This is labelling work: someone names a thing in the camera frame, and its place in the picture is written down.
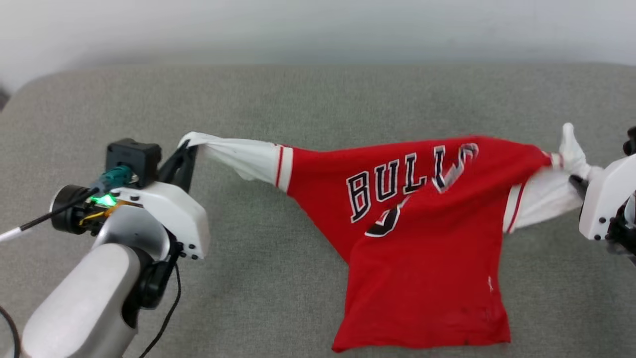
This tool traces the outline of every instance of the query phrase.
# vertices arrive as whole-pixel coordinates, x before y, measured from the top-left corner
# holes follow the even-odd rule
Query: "cable connector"
[[[130,184],[132,177],[132,169],[127,166],[117,166],[100,175],[99,179],[91,184],[90,187],[91,189],[95,188],[99,190],[96,196],[104,196],[113,189]]]

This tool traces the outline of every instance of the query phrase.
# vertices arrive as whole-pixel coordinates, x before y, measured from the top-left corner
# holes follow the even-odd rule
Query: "red shirt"
[[[287,193],[349,264],[335,352],[510,341],[504,212],[511,188],[551,165],[545,153],[470,137],[280,156]]]

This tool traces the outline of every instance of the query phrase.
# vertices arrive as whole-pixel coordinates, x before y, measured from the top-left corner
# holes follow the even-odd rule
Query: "green led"
[[[110,194],[106,194],[105,196],[102,196],[102,197],[92,196],[92,197],[90,197],[90,199],[95,204],[100,204],[100,205],[108,206],[108,207],[115,206],[117,204],[117,199],[115,199]]]

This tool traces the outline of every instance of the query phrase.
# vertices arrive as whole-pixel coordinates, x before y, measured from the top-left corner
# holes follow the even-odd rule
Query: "gray tablecloth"
[[[26,85],[0,114],[0,231],[88,185],[109,142],[164,153],[188,131],[315,150],[486,134],[557,150],[573,122],[593,164],[622,156],[636,125],[636,68],[543,66],[138,67]],[[347,265],[291,199],[211,161],[193,197],[208,209],[204,261],[182,261],[182,302],[151,357],[333,357]],[[578,213],[504,240],[500,280],[513,342],[362,348],[343,357],[633,357],[636,269],[577,231]],[[0,304],[20,328],[92,244],[44,224],[0,244]],[[144,311],[126,357],[152,340],[174,298]],[[1,328],[0,343],[9,336]]]

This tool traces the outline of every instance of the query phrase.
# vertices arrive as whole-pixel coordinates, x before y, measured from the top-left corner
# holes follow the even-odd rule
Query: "white wall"
[[[140,63],[636,64],[634,0],[0,0],[0,85]]]

